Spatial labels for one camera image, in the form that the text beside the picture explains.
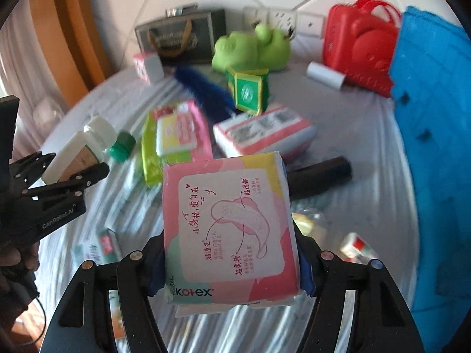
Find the green box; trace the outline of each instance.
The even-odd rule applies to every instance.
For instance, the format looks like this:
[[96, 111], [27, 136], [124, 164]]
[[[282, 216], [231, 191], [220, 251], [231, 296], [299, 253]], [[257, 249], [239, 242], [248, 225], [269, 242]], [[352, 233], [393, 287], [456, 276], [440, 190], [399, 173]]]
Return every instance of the green box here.
[[228, 67], [225, 75], [237, 109], [254, 115], [267, 110], [268, 69]]

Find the blue cloth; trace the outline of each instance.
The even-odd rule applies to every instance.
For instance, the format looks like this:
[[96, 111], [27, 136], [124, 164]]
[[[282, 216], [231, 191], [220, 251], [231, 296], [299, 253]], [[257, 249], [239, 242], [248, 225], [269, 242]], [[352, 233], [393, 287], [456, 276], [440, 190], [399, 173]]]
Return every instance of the blue cloth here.
[[439, 352], [471, 305], [436, 293], [439, 266], [471, 238], [471, 42], [462, 28], [410, 6], [389, 74], [421, 238], [412, 312], [426, 351]]
[[222, 122], [235, 113], [236, 107], [230, 91], [210, 82], [196, 69], [178, 66], [175, 79], [195, 96], [210, 123]]

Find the white bottle cap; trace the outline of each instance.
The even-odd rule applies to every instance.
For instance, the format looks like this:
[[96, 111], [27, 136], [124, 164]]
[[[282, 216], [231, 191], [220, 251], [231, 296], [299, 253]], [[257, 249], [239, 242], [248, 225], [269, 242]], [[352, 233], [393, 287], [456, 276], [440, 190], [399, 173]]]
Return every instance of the white bottle cap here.
[[90, 122], [85, 125], [84, 130], [87, 131], [88, 128], [103, 140], [107, 149], [113, 146], [118, 138], [113, 126], [100, 116], [94, 116]]

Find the white plastic bottle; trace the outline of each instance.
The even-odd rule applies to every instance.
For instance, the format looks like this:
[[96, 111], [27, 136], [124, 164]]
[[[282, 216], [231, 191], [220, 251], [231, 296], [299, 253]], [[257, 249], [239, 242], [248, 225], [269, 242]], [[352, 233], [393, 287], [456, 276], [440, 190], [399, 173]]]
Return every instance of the white plastic bottle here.
[[108, 121], [95, 116], [65, 144], [52, 160], [42, 180], [46, 184], [66, 181], [71, 175], [103, 162], [105, 151], [116, 142], [117, 134]]

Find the pink and white box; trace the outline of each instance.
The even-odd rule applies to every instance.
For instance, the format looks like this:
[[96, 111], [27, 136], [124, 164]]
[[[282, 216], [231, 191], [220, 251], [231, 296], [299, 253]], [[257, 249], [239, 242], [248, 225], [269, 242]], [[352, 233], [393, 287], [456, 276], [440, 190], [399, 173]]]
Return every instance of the pink and white box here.
[[209, 306], [269, 306], [298, 294], [298, 251], [278, 152], [168, 165], [162, 198], [169, 302], [219, 312]]
[[156, 84], [164, 78], [162, 62], [157, 53], [137, 53], [132, 62], [137, 75], [148, 84]]
[[279, 103], [272, 103], [260, 116], [246, 113], [217, 123], [214, 139], [228, 158], [279, 151], [291, 162], [306, 151], [316, 126]]

